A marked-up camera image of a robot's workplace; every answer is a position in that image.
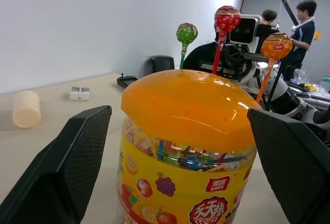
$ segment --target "white cup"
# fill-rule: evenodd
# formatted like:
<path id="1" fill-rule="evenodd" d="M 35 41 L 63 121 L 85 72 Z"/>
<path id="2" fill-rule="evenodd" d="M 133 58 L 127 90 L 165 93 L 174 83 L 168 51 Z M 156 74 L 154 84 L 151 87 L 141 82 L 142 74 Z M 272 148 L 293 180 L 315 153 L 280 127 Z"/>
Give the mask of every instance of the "white cup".
<path id="1" fill-rule="evenodd" d="M 23 129 L 39 124 L 41 120 L 40 99 L 33 91 L 21 91 L 14 96 L 13 123 Z"/>

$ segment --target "yellow label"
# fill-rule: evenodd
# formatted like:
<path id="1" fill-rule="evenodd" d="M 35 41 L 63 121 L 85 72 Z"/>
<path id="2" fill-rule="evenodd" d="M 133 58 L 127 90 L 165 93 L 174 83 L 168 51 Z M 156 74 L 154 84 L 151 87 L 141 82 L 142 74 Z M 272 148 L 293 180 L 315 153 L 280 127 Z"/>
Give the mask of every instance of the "yellow label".
<path id="1" fill-rule="evenodd" d="M 251 166 L 225 172 L 177 168 L 141 152 L 123 133 L 117 187 L 127 223 L 230 224 Z"/>

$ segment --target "desk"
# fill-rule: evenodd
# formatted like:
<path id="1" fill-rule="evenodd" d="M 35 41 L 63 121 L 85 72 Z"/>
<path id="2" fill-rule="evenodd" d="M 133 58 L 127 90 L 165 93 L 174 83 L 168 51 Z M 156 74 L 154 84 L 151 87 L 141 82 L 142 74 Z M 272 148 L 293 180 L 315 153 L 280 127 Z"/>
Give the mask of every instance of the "desk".
<path id="1" fill-rule="evenodd" d="M 13 93 L 0 95 L 0 203 L 23 174 L 29 163 L 77 113 L 101 105 L 112 106 L 112 116 L 103 160 L 95 188 L 82 224 L 116 221 L 116 178 L 125 114 L 120 109 L 123 88 L 117 85 L 118 74 L 34 89 L 41 100 L 42 122 L 30 130 L 16 128 L 11 122 Z M 90 87 L 89 101 L 70 101 L 71 86 Z M 245 189 L 235 224 L 287 224 L 257 157 Z"/>

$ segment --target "boy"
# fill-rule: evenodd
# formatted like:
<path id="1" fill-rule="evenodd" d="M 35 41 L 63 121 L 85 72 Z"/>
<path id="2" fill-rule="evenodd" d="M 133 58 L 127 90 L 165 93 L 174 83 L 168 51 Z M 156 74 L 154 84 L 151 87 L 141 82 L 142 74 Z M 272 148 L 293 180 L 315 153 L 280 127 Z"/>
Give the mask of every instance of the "boy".
<path id="1" fill-rule="evenodd" d="M 256 34 L 259 37 L 258 46 L 257 46 L 256 52 L 255 52 L 256 54 L 261 53 L 262 44 L 269 35 L 279 32 L 278 30 L 272 29 L 272 27 L 271 27 L 271 24 L 274 22 L 276 17 L 277 17 L 276 11 L 272 11 L 269 9 L 263 11 L 262 24 L 258 25 L 257 34 Z"/>
<path id="2" fill-rule="evenodd" d="M 312 17 L 314 16 L 316 6 L 316 2 L 312 0 L 303 1 L 297 5 L 297 18 L 304 24 L 297 28 L 291 37 L 293 49 L 286 59 L 286 67 L 283 74 L 285 81 L 290 81 L 295 69 L 301 68 L 306 51 L 309 50 L 315 32 Z"/>

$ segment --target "white wall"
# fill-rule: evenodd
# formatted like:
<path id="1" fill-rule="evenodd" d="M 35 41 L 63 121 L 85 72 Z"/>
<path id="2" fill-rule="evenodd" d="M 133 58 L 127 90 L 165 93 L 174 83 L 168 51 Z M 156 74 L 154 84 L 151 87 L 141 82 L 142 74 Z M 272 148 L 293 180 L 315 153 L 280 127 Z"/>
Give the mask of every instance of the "white wall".
<path id="1" fill-rule="evenodd" d="M 108 72 L 139 76 L 157 54 L 178 65 L 178 25 L 197 26 L 191 51 L 214 39 L 221 5 L 240 8 L 240 0 L 0 0 L 0 93 Z"/>

